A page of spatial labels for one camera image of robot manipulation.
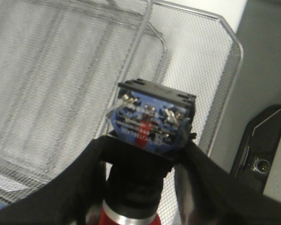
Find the wire mesh tray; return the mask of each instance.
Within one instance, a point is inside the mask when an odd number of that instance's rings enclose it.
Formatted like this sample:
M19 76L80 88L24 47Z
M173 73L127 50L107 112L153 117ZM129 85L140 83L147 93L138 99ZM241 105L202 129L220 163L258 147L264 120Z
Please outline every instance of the wire mesh tray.
M27 196L74 161L104 132L125 79L197 95L193 131L208 153L241 59L220 16L163 1L0 0L0 199ZM162 224L176 212L171 172Z

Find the red label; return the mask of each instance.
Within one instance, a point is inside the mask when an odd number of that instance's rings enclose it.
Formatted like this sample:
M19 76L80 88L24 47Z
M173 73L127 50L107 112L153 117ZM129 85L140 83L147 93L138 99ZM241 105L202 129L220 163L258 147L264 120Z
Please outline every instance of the red label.
M139 125L139 131L136 137L136 143L140 148L144 148L148 141L148 136L151 130L151 123L148 121L141 121Z

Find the metal mesh basket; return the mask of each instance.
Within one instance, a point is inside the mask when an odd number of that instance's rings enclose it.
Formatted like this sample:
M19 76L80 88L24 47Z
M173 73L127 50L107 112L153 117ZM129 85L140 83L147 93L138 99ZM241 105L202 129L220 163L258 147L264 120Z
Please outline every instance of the metal mesh basket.
M125 79L197 95L207 153L241 58L221 17L163 1L0 0L0 199L37 190L104 133ZM173 224L173 172L158 212Z

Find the mesh desk organizer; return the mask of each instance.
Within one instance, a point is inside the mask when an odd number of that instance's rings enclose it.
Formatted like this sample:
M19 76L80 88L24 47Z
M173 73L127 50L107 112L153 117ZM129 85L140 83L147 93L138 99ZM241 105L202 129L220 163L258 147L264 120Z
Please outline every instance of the mesh desk organizer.
M241 60L222 17L165 1L0 0L0 201L39 189L104 134L127 79L196 95L193 132L208 153ZM163 225L179 220L173 174Z

